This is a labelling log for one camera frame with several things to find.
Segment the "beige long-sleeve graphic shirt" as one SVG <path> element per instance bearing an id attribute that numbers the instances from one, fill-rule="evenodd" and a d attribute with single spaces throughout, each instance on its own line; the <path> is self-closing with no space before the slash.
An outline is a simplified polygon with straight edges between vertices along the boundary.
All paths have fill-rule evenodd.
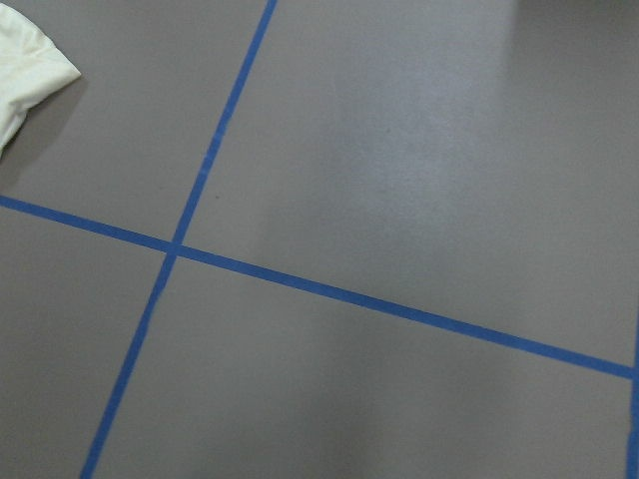
<path id="1" fill-rule="evenodd" d="M 29 111 L 78 80 L 81 72 L 31 20 L 1 5 L 1 146 Z"/>

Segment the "brown paper table cover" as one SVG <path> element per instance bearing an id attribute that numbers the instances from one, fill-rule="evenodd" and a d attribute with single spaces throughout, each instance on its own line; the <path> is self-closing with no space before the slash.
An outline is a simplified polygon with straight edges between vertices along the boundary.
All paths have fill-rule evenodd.
<path id="1" fill-rule="evenodd" d="M 5 478 L 634 478 L 634 1 L 12 1 Z"/>

